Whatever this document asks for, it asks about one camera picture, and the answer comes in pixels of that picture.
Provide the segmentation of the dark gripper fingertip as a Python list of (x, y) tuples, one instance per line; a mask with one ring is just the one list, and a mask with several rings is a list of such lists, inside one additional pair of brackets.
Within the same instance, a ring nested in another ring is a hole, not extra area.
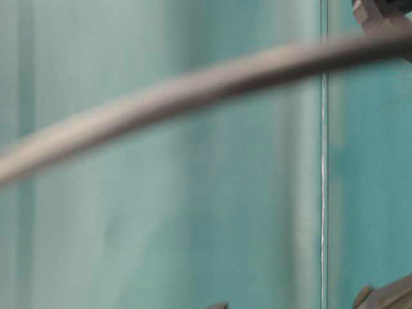
[(209, 307), (209, 309), (227, 309), (227, 308), (228, 308), (228, 302), (216, 303)]

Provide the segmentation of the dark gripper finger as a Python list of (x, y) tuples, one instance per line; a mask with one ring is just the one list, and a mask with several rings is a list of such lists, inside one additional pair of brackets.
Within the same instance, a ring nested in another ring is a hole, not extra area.
[(411, 275), (381, 288), (364, 286), (357, 294), (354, 309), (408, 309), (411, 308)]
[(352, 13), (366, 35), (411, 30), (411, 1), (355, 0)]

